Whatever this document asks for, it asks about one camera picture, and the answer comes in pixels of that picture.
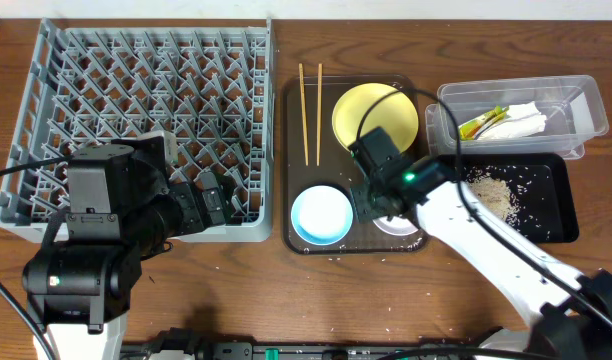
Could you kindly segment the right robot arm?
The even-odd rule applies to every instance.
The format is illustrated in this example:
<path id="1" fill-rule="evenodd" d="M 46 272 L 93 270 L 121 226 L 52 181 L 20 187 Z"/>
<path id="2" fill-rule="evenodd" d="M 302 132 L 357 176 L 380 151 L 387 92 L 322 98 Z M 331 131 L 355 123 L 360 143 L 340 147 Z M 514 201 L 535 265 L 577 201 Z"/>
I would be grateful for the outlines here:
<path id="1" fill-rule="evenodd" d="M 358 214 L 405 215 L 467 260 L 528 326 L 525 339 L 498 331 L 475 346 L 416 349 L 408 356 L 489 359 L 612 359 L 612 274 L 593 277 L 548 255 L 497 218 L 468 189 L 462 160 L 413 161 L 355 154 L 365 185 Z"/>

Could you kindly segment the white cup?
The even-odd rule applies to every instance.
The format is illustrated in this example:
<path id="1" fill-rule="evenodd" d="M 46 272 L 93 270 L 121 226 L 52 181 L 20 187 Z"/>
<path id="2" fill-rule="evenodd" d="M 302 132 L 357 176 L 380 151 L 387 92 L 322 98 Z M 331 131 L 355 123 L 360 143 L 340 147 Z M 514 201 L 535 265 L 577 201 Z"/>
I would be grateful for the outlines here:
<path id="1" fill-rule="evenodd" d="M 150 141 L 159 146 L 163 152 L 167 165 L 178 164 L 177 137 L 170 131 L 155 130 L 136 137 L 138 141 Z"/>

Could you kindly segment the green snack wrapper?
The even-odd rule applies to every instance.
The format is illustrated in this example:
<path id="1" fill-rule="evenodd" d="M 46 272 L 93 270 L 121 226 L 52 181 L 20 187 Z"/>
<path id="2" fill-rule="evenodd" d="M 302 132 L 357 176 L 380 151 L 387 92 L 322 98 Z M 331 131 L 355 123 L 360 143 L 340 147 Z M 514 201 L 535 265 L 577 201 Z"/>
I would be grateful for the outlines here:
<path id="1" fill-rule="evenodd" d="M 459 126 L 461 140 L 476 140 L 485 131 L 490 130 L 507 117 L 509 107 L 496 106 L 492 110 L 476 117 Z"/>

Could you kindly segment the white napkin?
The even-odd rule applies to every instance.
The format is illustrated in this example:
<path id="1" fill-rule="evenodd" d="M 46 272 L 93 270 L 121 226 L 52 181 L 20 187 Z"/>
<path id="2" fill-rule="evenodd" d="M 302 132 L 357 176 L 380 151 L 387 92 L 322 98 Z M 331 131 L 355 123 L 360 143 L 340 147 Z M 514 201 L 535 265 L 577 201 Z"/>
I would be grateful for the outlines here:
<path id="1" fill-rule="evenodd" d="M 510 105 L 505 116 L 475 136 L 476 140 L 506 140 L 527 137 L 545 130 L 547 116 L 535 102 Z"/>

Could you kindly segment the white bowl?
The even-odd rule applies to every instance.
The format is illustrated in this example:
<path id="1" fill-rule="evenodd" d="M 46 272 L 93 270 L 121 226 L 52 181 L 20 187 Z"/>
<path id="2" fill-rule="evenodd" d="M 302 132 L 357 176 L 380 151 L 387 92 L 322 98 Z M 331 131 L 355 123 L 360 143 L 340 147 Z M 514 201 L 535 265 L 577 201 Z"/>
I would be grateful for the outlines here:
<path id="1" fill-rule="evenodd" d="M 418 228 L 410 220 L 399 216 L 380 217 L 374 219 L 373 223 L 382 232 L 397 237 L 409 236 L 418 231 Z"/>

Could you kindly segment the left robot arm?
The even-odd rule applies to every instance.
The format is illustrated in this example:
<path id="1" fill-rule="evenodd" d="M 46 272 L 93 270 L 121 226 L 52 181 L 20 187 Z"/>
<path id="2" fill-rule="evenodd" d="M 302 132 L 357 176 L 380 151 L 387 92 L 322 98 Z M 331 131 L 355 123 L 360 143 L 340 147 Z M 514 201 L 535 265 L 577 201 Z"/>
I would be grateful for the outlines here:
<path id="1" fill-rule="evenodd" d="M 172 183 L 171 134 L 114 140 L 67 161 L 70 204 L 22 275 L 34 345 L 46 359 L 116 359 L 142 262 L 168 239 L 227 224 L 236 184 L 214 171 Z"/>

